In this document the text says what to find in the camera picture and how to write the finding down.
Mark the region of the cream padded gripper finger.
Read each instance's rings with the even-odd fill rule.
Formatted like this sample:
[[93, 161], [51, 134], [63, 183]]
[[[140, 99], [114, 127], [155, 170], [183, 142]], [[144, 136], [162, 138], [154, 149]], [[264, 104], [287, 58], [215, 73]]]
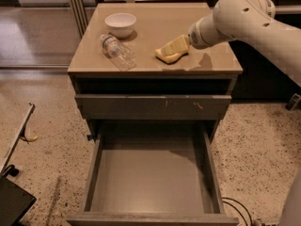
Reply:
[[185, 35], [180, 35], [175, 40], [168, 42], [162, 49], [161, 53], [164, 56], [171, 56], [176, 53], [183, 53], [189, 51], [189, 39]]

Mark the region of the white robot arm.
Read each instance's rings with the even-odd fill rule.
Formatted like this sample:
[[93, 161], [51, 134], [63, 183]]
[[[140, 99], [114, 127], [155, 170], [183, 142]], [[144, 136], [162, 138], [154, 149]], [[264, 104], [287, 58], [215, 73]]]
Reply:
[[301, 86], [301, 29], [277, 21], [275, 13], [271, 0], [218, 0], [212, 13], [192, 24], [186, 35], [157, 49], [155, 55], [171, 64], [190, 47], [202, 50], [240, 40]]

